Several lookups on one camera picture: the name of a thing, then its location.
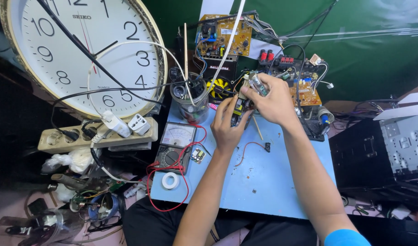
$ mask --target wall clock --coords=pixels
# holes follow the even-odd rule
[[[160,32],[140,0],[45,0],[63,25],[95,54],[113,42],[143,40],[163,45]],[[64,35],[37,0],[0,0],[4,32],[20,64],[32,79],[54,98],[87,90],[91,61]],[[166,53],[158,46],[131,43],[117,47],[99,62],[125,87],[146,88],[166,82]],[[91,90],[116,88],[103,71],[94,67]],[[163,87],[134,91],[158,100]],[[120,118],[149,112],[154,103],[126,91],[101,92],[65,100],[66,106],[88,118],[97,118],[88,97],[99,110]]]

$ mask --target human hand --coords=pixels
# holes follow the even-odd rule
[[[236,101],[238,95],[233,98],[225,99],[217,108],[215,118],[213,119],[210,128],[213,133],[213,137],[216,141],[216,148],[221,154],[231,156],[234,149],[241,140],[242,133],[244,132],[245,123],[248,117],[252,113],[249,110],[244,113],[239,126],[231,127],[230,121],[232,120],[232,114],[234,113]]]
[[[264,86],[270,90],[266,97],[258,95],[252,88],[241,87],[241,92],[250,98],[260,114],[269,122],[283,128],[299,122],[294,111],[288,84],[282,79],[267,74],[258,74]]]

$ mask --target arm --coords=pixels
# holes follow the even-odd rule
[[[234,148],[241,139],[246,120],[230,127],[237,96],[224,100],[211,124],[217,147],[181,219],[174,246],[203,246],[218,214],[224,178]]]
[[[282,127],[296,192],[318,236],[324,240],[339,229],[357,231],[295,114],[288,84],[266,74],[259,74],[259,78],[270,89],[265,98],[252,89],[241,91],[253,100],[266,120]]]

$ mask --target green backdrop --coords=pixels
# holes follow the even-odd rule
[[[142,1],[156,20],[165,44],[173,48],[177,27],[198,21],[203,0]],[[231,14],[237,11],[239,2],[234,1]],[[247,0],[244,11],[257,10],[262,21],[283,35],[298,29],[332,2]],[[295,36],[312,35],[319,23],[320,20]],[[339,32],[363,33],[321,36]],[[400,96],[418,86],[418,0],[340,0],[317,34],[306,49],[306,56],[317,53],[329,63],[324,81],[335,86],[319,86],[322,100],[389,98],[390,94]],[[195,31],[189,31],[190,37],[194,35]],[[308,39],[290,38],[286,44],[304,46]],[[285,52],[295,57],[299,54],[295,47]],[[256,60],[241,57],[238,68],[256,65]]]

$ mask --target white tape roll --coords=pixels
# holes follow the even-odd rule
[[[170,185],[166,183],[166,180],[169,177],[173,177],[173,179],[174,179],[174,182],[172,184],[170,184]],[[170,189],[173,189],[173,188],[175,188],[175,187],[177,187],[179,185],[179,177],[177,176],[177,174],[175,174],[173,172],[168,172],[162,178],[162,185],[163,185],[163,187],[165,187],[165,188],[167,188],[169,190]]]

